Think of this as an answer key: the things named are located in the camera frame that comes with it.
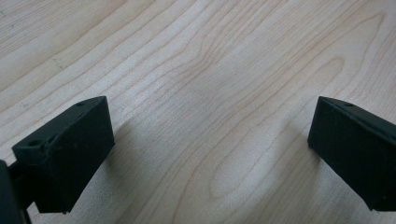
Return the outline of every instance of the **black plastic part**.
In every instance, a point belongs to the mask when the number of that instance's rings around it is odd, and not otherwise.
[[[27,209],[34,200],[35,185],[30,183],[27,173],[25,173],[20,164],[15,161],[8,167],[14,190],[21,209]]]
[[[30,223],[21,209],[7,165],[0,161],[0,222],[9,224]]]
[[[355,105],[319,97],[308,145],[367,203],[396,211],[396,126]]]
[[[113,146],[107,100],[101,96],[71,106],[13,151],[39,212],[65,213]]]

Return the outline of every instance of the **wooden table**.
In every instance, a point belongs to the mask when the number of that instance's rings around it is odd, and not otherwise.
[[[70,105],[116,146],[34,223],[395,223],[307,147],[320,95],[396,123],[396,2],[0,2],[0,158]]]

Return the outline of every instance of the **screw hole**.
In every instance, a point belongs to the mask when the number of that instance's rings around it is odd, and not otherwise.
[[[38,146],[41,144],[41,140],[33,140],[29,143],[29,147]]]

